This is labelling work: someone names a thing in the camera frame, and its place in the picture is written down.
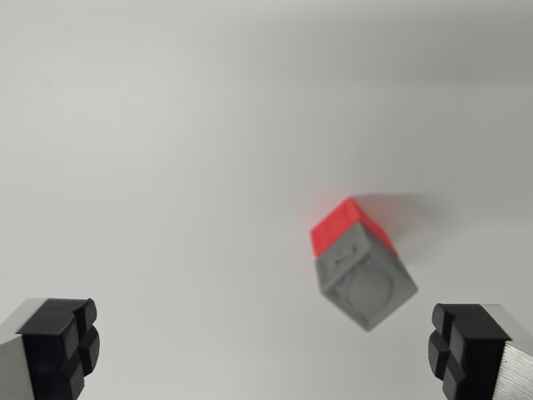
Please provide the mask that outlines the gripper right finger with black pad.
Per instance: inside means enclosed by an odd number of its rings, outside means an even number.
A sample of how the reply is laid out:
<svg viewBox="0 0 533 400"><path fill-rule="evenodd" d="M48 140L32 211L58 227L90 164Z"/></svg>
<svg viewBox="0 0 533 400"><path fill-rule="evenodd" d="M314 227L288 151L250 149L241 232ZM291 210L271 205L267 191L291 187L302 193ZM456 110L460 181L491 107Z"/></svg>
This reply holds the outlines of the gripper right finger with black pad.
<svg viewBox="0 0 533 400"><path fill-rule="evenodd" d="M501 305L434 306L428 360L448 399L531 399L532 334Z"/></svg>

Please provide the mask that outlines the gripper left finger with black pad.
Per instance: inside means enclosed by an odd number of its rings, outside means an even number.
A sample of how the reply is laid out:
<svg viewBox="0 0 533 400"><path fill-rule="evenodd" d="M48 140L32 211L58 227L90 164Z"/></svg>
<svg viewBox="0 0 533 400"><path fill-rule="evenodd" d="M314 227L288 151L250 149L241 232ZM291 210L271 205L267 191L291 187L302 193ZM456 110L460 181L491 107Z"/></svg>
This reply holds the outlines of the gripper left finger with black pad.
<svg viewBox="0 0 533 400"><path fill-rule="evenodd" d="M100 337L91 299L28 298L1 322L1 398L79 398Z"/></svg>

